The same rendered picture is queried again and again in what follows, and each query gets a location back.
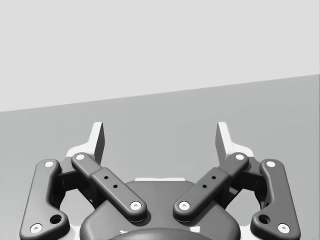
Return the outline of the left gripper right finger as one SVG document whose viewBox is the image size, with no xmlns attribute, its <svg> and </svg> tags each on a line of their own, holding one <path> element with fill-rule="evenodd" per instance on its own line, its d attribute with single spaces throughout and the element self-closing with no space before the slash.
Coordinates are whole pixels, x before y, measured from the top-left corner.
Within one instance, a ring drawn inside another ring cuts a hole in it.
<svg viewBox="0 0 320 240">
<path fill-rule="evenodd" d="M 173 205 L 174 218 L 194 220 L 217 200 L 225 208 L 242 190 L 254 192 L 260 210 L 249 225 L 260 240 L 300 240 L 301 230 L 284 164 L 276 159 L 257 161 L 253 151 L 232 141 L 226 122 L 218 122 L 215 147 L 219 166 L 209 170 Z"/>
</svg>

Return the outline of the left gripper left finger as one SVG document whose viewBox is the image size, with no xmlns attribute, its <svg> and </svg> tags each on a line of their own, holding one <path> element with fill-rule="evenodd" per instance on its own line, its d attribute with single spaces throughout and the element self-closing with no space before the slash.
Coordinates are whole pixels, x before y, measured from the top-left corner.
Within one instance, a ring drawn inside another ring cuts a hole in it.
<svg viewBox="0 0 320 240">
<path fill-rule="evenodd" d="M 39 161 L 25 205 L 20 240 L 60 240 L 71 229 L 68 216 L 60 210 L 66 192 L 79 190 L 97 209 L 104 201 L 130 223 L 146 219 L 146 202 L 110 169 L 101 166 L 105 148 L 104 126 L 95 122 L 86 143 L 67 151 L 62 162 Z"/>
</svg>

